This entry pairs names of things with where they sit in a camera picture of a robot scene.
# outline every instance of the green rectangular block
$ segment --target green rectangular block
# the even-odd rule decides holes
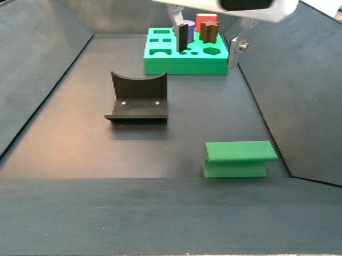
[[[144,48],[144,72],[156,75],[227,75],[228,51],[217,35],[216,43],[203,43],[199,33],[187,50],[176,51],[176,37],[172,28],[149,28]]]
[[[265,177],[265,162],[276,159],[269,141],[207,142],[204,176]]]
[[[257,162],[276,160],[269,141],[236,141],[205,143],[209,163]]]
[[[211,164],[203,166],[207,178],[263,178],[267,176],[264,162]]]

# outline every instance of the black bracket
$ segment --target black bracket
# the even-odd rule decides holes
[[[112,114],[104,117],[112,122],[167,120],[167,73],[147,79],[111,74],[116,101]]]

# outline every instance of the red block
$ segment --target red block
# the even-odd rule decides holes
[[[216,14],[208,14],[208,13],[199,13],[196,15],[196,32],[200,32],[200,23],[207,22],[208,20],[211,21],[217,21],[217,15]]]

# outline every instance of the green block hole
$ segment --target green block hole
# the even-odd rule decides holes
[[[153,30],[153,33],[155,33],[155,34],[169,34],[169,30],[157,29],[157,30]]]
[[[156,53],[164,53],[167,55],[171,55],[172,51],[171,51],[171,49],[151,49],[149,50],[149,55],[153,55]]]
[[[203,52],[209,55],[217,55],[217,54],[220,54],[220,49],[208,47],[208,48],[203,49]]]

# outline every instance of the black holder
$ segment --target black holder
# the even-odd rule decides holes
[[[133,79],[113,72],[112,83],[116,101],[109,121],[165,121],[167,108],[167,73],[147,78]]]

